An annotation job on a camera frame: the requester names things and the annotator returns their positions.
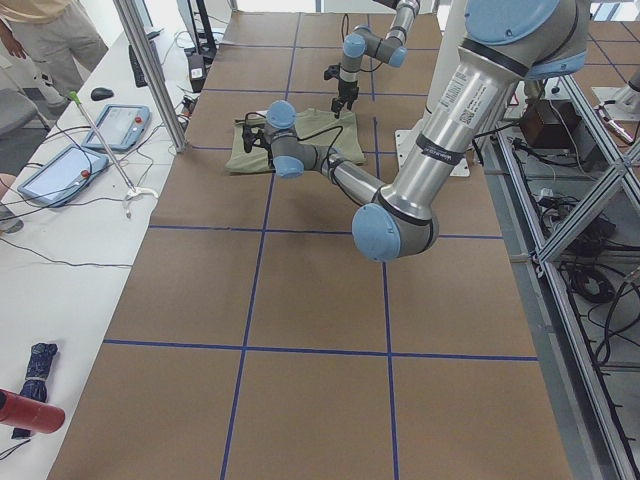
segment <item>folded umbrella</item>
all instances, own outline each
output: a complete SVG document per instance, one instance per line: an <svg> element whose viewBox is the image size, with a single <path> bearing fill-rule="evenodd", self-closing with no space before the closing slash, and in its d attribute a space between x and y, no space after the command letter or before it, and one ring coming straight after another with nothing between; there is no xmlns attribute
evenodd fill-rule
<svg viewBox="0 0 640 480"><path fill-rule="evenodd" d="M31 358L27 366L25 382L20 390L20 396L31 398L39 402L47 401L47 387L45 381L51 371L51 363L58 352L55 343L37 343L31 347ZM14 428L11 438L20 439L31 436L29 430Z"/></svg>

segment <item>tablet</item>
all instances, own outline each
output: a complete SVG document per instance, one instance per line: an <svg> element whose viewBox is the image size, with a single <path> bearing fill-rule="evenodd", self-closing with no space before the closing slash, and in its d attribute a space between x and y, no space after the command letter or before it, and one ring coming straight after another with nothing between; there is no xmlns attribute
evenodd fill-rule
<svg viewBox="0 0 640 480"><path fill-rule="evenodd" d="M144 133L150 117L142 105L107 105L96 120L98 130L114 152L126 152ZM82 142L84 148L104 151L100 139L90 132Z"/></svg>
<svg viewBox="0 0 640 480"><path fill-rule="evenodd" d="M31 175L18 192L38 205L60 207L105 171L108 163L106 155L71 145Z"/></svg>

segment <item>chair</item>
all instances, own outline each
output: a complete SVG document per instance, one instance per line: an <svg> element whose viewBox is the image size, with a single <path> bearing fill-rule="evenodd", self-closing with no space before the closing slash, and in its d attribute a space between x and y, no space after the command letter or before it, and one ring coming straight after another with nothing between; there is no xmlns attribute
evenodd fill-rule
<svg viewBox="0 0 640 480"><path fill-rule="evenodd" d="M51 130L47 118L25 94L24 90L5 71L7 60L0 57L0 72L15 87L0 90L0 136L24 127L31 120L37 118L42 122L46 131Z"/></svg>

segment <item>person's hand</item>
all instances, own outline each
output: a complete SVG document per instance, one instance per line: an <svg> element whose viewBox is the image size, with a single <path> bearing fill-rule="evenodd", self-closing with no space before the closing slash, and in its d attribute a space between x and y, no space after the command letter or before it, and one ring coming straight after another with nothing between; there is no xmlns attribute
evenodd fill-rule
<svg viewBox="0 0 640 480"><path fill-rule="evenodd" d="M27 58L27 53L22 48L22 44L15 39L12 33L0 36L5 48L9 51L9 54L18 58Z"/></svg>

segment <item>person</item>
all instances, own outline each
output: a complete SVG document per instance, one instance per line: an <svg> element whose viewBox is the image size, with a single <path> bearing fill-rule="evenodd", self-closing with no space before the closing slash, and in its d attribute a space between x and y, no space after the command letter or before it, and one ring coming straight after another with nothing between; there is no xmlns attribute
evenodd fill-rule
<svg viewBox="0 0 640 480"><path fill-rule="evenodd" d="M83 83L74 59L93 71L107 52L79 0L0 0L0 40L12 56L29 55L65 97Z"/></svg>
<svg viewBox="0 0 640 480"><path fill-rule="evenodd" d="M4 197L4 194L9 191L16 177L9 175L8 173L0 173L0 200Z"/></svg>

